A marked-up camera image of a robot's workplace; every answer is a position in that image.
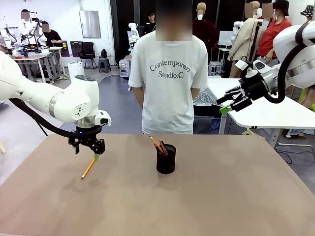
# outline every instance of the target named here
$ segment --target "white wall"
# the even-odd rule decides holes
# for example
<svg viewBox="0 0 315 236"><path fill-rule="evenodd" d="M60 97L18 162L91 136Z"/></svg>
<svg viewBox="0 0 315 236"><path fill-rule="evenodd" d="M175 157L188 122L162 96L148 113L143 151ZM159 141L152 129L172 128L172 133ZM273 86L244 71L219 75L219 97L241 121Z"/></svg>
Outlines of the white wall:
<svg viewBox="0 0 315 236"><path fill-rule="evenodd" d="M314 0L289 0L288 19L293 25L302 25L306 22L306 17L300 13L305 10L307 5L314 5Z"/></svg>
<svg viewBox="0 0 315 236"><path fill-rule="evenodd" d="M62 40L67 40L70 55L70 41L94 42L96 63L104 48L111 65L114 64L114 39L109 0L82 0L83 10L97 10L101 29L101 39L82 37L80 22L80 0L0 0L0 27L8 24L17 27L21 20L21 10L37 12L39 19L47 21L51 29L57 31ZM63 62L77 61L79 58L63 57Z"/></svg>

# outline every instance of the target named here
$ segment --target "black chair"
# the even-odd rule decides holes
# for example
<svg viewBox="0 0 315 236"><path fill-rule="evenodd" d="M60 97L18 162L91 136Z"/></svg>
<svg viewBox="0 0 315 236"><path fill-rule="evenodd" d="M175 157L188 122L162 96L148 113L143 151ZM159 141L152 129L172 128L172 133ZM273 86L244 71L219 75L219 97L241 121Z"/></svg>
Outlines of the black chair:
<svg viewBox="0 0 315 236"><path fill-rule="evenodd" d="M83 42L82 43L82 51L79 52L79 57L80 57L81 61L83 59L85 59L84 68L87 66L87 59L91 59L93 69L97 68L97 64L94 61L95 51L94 51L93 47L94 47L94 43L91 43L91 42Z"/></svg>

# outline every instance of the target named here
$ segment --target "orange pencil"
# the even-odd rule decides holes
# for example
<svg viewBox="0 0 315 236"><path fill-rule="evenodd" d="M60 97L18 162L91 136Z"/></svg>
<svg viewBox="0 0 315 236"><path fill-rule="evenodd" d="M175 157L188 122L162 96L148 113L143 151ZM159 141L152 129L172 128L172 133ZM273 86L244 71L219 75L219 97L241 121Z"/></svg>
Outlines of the orange pencil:
<svg viewBox="0 0 315 236"><path fill-rule="evenodd" d="M95 162L95 158L93 158L93 161L90 163L89 167L87 168L87 170L84 172L84 174L82 175L81 179L84 179L84 177L87 175L87 173L89 172L90 168L92 167L92 165Z"/></svg>
<svg viewBox="0 0 315 236"><path fill-rule="evenodd" d="M156 146L158 147L159 151L164 154L164 151L161 149L161 147L158 145L158 143L152 138L152 136L149 136L149 138L156 144Z"/></svg>

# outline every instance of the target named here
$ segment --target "white t-shirt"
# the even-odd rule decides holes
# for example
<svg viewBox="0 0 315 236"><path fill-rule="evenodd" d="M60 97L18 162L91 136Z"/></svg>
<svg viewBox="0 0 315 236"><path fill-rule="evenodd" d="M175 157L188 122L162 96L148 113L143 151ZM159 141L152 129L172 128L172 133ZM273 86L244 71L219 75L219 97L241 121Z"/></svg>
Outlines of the white t-shirt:
<svg viewBox="0 0 315 236"><path fill-rule="evenodd" d="M143 133L192 134L190 88L205 88L207 77L207 49L197 37L156 41L155 31L141 37L133 49L129 85L145 87Z"/></svg>

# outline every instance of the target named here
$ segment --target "floor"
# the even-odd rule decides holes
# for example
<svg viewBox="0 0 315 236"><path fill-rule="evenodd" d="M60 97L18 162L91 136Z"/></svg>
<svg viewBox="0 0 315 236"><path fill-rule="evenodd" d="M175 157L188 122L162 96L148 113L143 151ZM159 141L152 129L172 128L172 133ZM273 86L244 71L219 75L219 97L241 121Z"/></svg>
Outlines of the floor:
<svg viewBox="0 0 315 236"><path fill-rule="evenodd" d="M112 126L105 126L103 133L142 133L141 109L136 102L132 92L128 91L127 81L118 76L117 67L112 67L110 73L99 73L98 70L86 69L85 74L99 82L100 110L107 111L112 118ZM59 80L56 86L66 88L69 80ZM74 124L63 124L49 116L45 116L50 122L63 129L71 131ZM1 109L0 107L0 142L2 142L8 153L0 153L0 184L22 163L37 145L45 138L37 124L26 114L14 107L10 102ZM230 118L226 122L226 133L241 134L244 128L237 126ZM211 129L210 119L196 119L194 123L195 134L217 134L218 130ZM282 143L310 144L315 146L315 137L306 135L304 140L285 140L280 137ZM281 147L282 150L291 152L309 151L307 148ZM292 158L290 167L305 182L315 194L315 163L311 153L289 154ZM281 154L284 160L288 157Z"/></svg>

